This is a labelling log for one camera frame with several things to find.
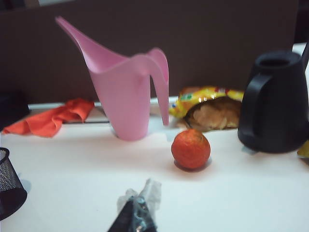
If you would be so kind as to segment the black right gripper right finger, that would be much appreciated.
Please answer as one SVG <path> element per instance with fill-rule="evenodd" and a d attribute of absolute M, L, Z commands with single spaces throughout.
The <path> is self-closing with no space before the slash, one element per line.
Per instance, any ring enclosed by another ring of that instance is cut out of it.
<path fill-rule="evenodd" d="M 135 231 L 156 229 L 155 214 L 161 204 L 161 183 L 147 179 L 144 188 L 135 198 Z"/>

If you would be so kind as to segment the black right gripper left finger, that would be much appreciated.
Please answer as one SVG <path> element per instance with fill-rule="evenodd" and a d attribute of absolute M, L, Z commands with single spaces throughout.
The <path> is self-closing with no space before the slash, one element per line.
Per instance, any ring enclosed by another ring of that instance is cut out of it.
<path fill-rule="evenodd" d="M 133 202 L 138 193 L 129 188 L 125 194 L 120 196 L 117 200 L 118 216 L 109 228 L 109 232 L 128 232 L 130 229 L 132 215 L 133 215 Z"/>

